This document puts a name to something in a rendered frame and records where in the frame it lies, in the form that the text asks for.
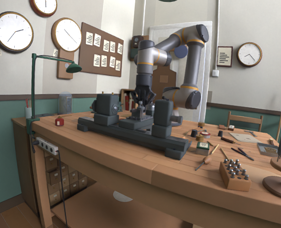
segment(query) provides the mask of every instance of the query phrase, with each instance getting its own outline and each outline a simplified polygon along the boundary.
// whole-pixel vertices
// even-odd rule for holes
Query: green wall
[[[90,110],[95,98],[74,98],[73,112]],[[25,116],[25,101],[0,101],[0,202],[21,193],[11,118]],[[58,99],[35,100],[35,114],[57,113]]]
[[[279,120],[280,120],[280,116],[278,115],[252,113],[252,112],[211,107],[210,109],[206,110],[205,123],[216,124],[216,125],[222,124],[226,126],[229,111],[231,111],[232,115],[241,115],[241,116],[253,117],[253,118],[260,118],[262,115],[263,125],[262,125],[261,132],[268,133],[269,135],[272,136],[272,138],[274,139],[276,138]],[[246,129],[249,131],[256,131],[256,132],[259,129],[258,124],[244,123],[240,121],[230,121],[230,125],[234,125],[236,128]]]

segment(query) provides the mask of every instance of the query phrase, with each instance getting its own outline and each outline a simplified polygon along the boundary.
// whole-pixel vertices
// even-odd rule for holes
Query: lamp shade
[[[82,70],[81,66],[79,66],[78,64],[73,62],[70,66],[68,66],[68,68],[66,69],[66,72],[67,73],[77,73],[81,70]]]

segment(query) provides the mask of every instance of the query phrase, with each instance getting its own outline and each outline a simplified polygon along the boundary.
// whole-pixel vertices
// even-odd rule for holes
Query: white door
[[[187,22],[187,23],[179,23],[179,24],[151,26],[150,33],[149,33],[149,40],[152,40],[156,45],[159,42],[168,38],[172,33],[176,32],[177,30],[184,27],[189,27],[198,24],[205,25],[209,33],[209,41],[205,43],[205,46],[202,49],[198,78],[197,78],[197,87],[202,95],[202,99],[197,109],[188,110],[184,108],[178,108],[178,112],[179,115],[183,116],[184,120],[190,120],[194,122],[205,122],[209,72],[210,72],[212,21]],[[177,87],[180,87],[184,81],[187,56],[185,58],[179,59],[174,55],[173,52],[170,53],[172,55],[172,62],[170,64],[170,69],[177,73]]]

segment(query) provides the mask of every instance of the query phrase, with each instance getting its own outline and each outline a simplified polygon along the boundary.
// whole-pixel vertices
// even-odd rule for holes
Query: wooden tabletop
[[[125,117],[129,112],[124,111],[119,115]],[[236,145],[220,140],[217,136],[218,126],[206,124],[203,130],[207,129],[211,133],[208,141],[213,145],[219,144],[219,147],[212,155],[212,162],[195,171],[204,156],[195,154],[197,141],[189,136],[190,133],[186,138],[192,141],[191,147],[182,160],[178,161],[165,157],[163,151],[91,131],[79,131],[76,126],[77,119],[83,116],[93,117],[93,113],[75,113],[64,117],[65,125],[62,127],[55,126],[57,116],[42,117],[40,121],[32,124],[32,130],[88,159],[145,183],[217,207],[281,224],[281,198],[269,193],[262,184],[264,177],[281,176],[281,172],[270,165],[271,157],[260,155],[256,143],[239,142],[239,147],[254,158],[251,161],[231,150],[231,147],[237,148]],[[197,123],[183,121],[181,126],[172,128],[171,135],[182,138],[185,132],[196,128]],[[234,139],[229,134],[230,131],[223,132],[223,137]],[[251,135],[237,128],[234,133]],[[255,134],[259,141],[269,144],[270,135],[261,132]],[[225,188],[218,170],[220,162],[225,158],[220,148],[223,148],[230,159],[239,159],[243,168],[247,169],[252,180],[249,192]]]

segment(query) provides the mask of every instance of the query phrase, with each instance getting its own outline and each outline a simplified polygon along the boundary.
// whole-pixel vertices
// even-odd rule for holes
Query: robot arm
[[[137,64],[136,88],[132,93],[134,101],[136,103],[142,101],[143,105],[153,101],[155,97],[155,93],[151,90],[153,65],[168,66],[172,60],[169,51],[187,44],[188,55],[184,83],[180,88],[164,88],[163,96],[173,101],[174,108],[195,109],[201,99],[197,88],[201,50],[208,39],[207,28],[204,25],[196,25],[180,29],[157,45],[150,40],[141,41],[138,54],[134,58],[134,62]]]

